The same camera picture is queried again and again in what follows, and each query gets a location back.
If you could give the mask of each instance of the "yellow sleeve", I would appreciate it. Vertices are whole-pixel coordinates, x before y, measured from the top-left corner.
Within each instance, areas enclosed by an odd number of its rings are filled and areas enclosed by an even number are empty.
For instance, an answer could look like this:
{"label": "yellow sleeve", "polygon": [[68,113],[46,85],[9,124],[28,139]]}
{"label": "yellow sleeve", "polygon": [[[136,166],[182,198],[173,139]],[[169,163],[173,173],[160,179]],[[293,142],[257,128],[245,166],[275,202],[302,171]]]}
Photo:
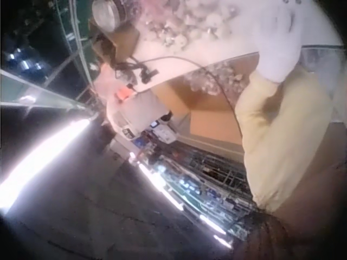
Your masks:
{"label": "yellow sleeve", "polygon": [[250,75],[249,81],[249,85],[242,92],[235,107],[246,154],[257,146],[269,128],[264,105],[267,99],[276,93],[279,85],[265,79],[256,71]]}

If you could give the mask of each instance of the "dark floor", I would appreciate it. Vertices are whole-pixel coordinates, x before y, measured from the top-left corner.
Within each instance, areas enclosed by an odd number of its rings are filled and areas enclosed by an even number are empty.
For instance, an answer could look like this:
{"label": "dark floor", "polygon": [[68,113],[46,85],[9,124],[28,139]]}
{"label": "dark floor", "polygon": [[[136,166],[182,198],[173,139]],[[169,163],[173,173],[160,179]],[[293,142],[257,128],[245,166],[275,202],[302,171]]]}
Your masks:
{"label": "dark floor", "polygon": [[35,259],[214,259],[226,252],[141,172],[98,155],[87,138],[27,185],[6,216]]}

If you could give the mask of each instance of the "white surface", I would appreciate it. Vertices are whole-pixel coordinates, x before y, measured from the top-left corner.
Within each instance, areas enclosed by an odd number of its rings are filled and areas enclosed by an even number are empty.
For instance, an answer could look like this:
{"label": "white surface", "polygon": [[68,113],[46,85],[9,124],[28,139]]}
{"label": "white surface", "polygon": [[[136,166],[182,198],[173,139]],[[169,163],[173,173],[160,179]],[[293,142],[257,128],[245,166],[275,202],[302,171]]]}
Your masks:
{"label": "white surface", "polygon": [[177,140],[176,133],[167,125],[159,125],[153,129],[153,132],[158,136],[160,141],[166,144],[170,144]]}
{"label": "white surface", "polygon": [[[240,15],[230,21],[232,35],[226,40],[197,40],[176,56],[185,57],[202,66],[256,52],[251,31],[254,21],[263,11],[264,6],[281,0],[224,0],[237,5]],[[303,15],[305,18],[303,45],[342,45],[328,17],[313,0],[303,0]],[[144,41],[141,35],[133,57],[145,61],[162,56],[171,56],[166,47],[159,42]],[[158,69],[159,74],[148,84],[135,87],[138,92],[149,89],[159,83],[183,75],[196,68],[195,65],[177,59],[166,59],[147,63],[150,69]]]}

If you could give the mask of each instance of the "person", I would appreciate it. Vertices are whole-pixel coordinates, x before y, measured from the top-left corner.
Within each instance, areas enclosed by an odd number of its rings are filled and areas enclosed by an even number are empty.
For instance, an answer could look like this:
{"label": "person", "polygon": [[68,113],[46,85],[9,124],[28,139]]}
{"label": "person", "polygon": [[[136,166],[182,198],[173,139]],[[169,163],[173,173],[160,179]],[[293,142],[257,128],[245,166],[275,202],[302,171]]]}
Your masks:
{"label": "person", "polygon": [[[332,120],[334,103],[315,74],[297,65],[304,23],[292,2],[256,24],[259,63],[235,107],[259,212],[245,217],[250,232],[233,259],[308,259],[347,212],[346,127]],[[278,93],[271,118],[266,106]]]}

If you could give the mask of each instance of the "cardboard box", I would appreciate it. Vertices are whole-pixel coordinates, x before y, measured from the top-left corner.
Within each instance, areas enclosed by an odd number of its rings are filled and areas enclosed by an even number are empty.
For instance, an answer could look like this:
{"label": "cardboard box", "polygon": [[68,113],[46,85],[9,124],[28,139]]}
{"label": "cardboard box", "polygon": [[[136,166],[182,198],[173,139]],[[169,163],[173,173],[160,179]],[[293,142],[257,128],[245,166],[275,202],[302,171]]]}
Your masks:
{"label": "cardboard box", "polygon": [[241,144],[241,134],[233,110],[221,94],[193,92],[182,78],[152,88],[176,116],[190,113],[190,133],[219,141]]}

